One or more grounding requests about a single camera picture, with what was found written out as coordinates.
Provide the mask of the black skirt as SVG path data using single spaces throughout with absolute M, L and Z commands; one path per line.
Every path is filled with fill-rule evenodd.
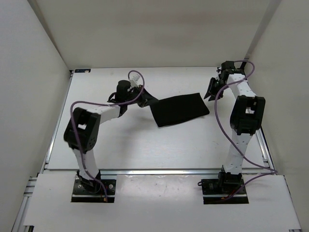
M 199 93 L 161 99 L 150 108 L 158 127 L 181 124 L 210 113 Z

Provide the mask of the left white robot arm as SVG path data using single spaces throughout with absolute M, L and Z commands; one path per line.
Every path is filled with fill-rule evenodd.
M 130 87 L 128 90 L 118 90 L 108 98 L 108 104 L 94 108 L 77 107 L 64 132 L 64 141 L 74 152 L 79 170 L 77 176 L 81 185 L 91 194 L 97 194 L 107 189 L 101 181 L 100 171 L 94 157 L 94 146 L 97 142 L 99 127 L 102 123 L 121 117 L 127 106 L 137 104 L 140 108 L 157 103 L 142 86 Z

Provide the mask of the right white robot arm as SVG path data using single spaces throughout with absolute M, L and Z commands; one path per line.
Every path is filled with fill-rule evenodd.
M 204 98 L 216 102 L 223 97 L 222 88 L 229 87 L 236 99 L 230 116 L 231 145 L 217 180 L 220 192 L 231 193 L 241 185 L 244 155 L 253 135 L 261 127 L 266 100 L 251 90 L 243 70 L 218 68 L 217 72 L 218 76 L 211 78 Z

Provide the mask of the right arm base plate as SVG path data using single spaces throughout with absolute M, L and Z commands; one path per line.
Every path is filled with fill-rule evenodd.
M 242 174 L 219 172 L 215 179 L 201 179 L 203 204 L 248 204 Z

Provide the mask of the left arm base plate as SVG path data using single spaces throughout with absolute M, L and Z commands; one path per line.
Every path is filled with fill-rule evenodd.
M 79 178 L 75 178 L 71 202 L 72 203 L 114 203 L 116 192 L 116 179 L 103 179 L 103 185 L 106 188 L 107 198 L 105 192 L 98 185 L 94 190 L 86 189 Z

